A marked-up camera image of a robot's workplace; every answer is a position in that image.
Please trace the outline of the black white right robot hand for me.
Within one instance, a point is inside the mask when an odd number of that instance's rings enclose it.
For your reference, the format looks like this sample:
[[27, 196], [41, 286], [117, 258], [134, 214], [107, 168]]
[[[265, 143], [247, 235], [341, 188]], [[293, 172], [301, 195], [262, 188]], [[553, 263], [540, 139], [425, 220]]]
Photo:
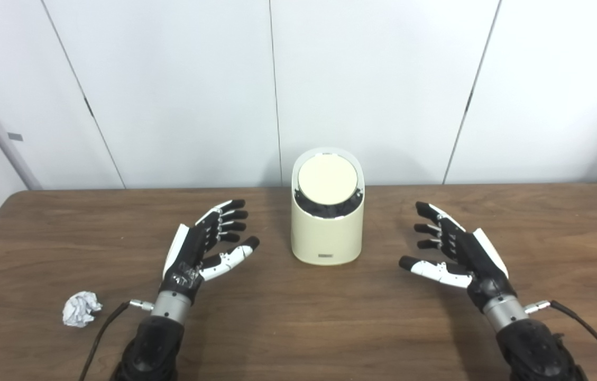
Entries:
[[418, 241], [418, 248], [436, 249], [449, 261], [402, 256], [398, 261], [400, 268], [439, 284], [465, 289], [481, 312], [493, 299], [517, 296], [509, 280], [508, 268], [482, 229], [467, 231], [433, 204], [416, 202], [415, 208], [418, 215], [431, 221], [414, 225], [415, 232], [430, 236]]

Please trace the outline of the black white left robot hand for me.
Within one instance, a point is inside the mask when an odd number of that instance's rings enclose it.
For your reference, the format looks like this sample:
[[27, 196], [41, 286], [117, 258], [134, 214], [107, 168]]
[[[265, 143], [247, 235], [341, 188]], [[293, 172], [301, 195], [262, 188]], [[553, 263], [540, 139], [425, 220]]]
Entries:
[[241, 241], [249, 213], [245, 200], [232, 199], [209, 209], [192, 226], [180, 224], [166, 256], [160, 292], [195, 301], [203, 282], [215, 279], [254, 253], [260, 239]]

